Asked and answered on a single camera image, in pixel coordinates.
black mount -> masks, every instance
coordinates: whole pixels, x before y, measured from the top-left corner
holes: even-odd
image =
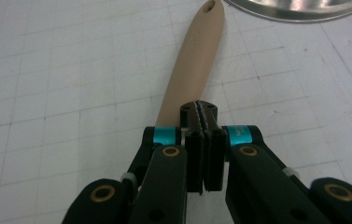
[[[122,180],[90,183],[69,223],[185,223],[188,192],[221,191],[234,223],[352,223],[352,186],[321,178],[308,189],[263,142],[256,126],[217,125],[215,105],[181,106],[181,127],[147,127]]]

wooden handle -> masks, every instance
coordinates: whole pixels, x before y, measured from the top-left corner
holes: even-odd
[[[199,100],[222,37],[224,8],[219,0],[202,5],[178,53],[155,126],[179,126],[179,108]]]

wooden paintbrush handle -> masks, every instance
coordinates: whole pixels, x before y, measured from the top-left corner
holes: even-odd
[[[196,13],[182,43],[155,126],[179,126],[179,108],[199,100],[216,58],[224,24],[220,0]]]

brass screw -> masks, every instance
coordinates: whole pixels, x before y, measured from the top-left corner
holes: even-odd
[[[103,203],[112,198],[115,188],[112,185],[102,185],[94,189],[91,193],[91,200],[95,203]]]
[[[344,202],[352,201],[352,192],[345,187],[337,184],[326,184],[324,185],[324,190],[330,194],[332,198],[335,198]]]
[[[256,156],[258,154],[257,149],[254,147],[240,147],[239,151],[246,156]]]
[[[162,154],[166,157],[176,157],[179,154],[179,149],[176,147],[166,147],[162,150]]]

